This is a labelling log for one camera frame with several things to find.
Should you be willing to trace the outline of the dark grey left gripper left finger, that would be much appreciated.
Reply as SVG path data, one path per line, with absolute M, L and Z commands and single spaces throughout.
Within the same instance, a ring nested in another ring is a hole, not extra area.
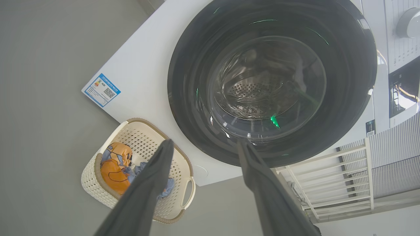
M 96 231 L 96 236 L 148 236 L 157 197 L 167 185 L 174 142 L 164 140 Z

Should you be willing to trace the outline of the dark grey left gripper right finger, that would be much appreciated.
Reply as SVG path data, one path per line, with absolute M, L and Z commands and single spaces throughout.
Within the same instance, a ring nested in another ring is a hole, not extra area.
M 321 233 L 304 215 L 247 140 L 237 143 L 246 186 L 253 192 L 265 236 L 319 236 Z

